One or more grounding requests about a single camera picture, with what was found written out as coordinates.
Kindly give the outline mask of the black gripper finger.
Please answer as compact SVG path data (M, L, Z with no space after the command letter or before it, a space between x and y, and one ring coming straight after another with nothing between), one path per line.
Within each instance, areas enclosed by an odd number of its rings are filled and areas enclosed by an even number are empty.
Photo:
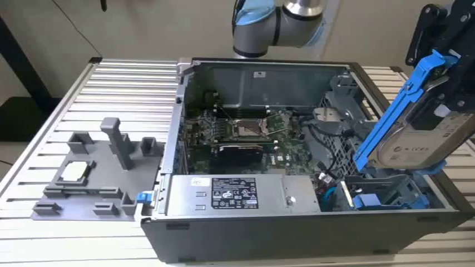
M405 64L415 66L431 52L436 39L444 30L443 20L447 9L436 4L427 4L419 14L411 43L408 45Z
M439 105L449 111L473 114L473 1L453 1L445 9L444 30L429 54L436 51L457 61L451 67L436 67L429 74L429 80L443 75L448 80L433 88L428 99L409 116L416 130L432 130L439 125L443 118L433 114Z

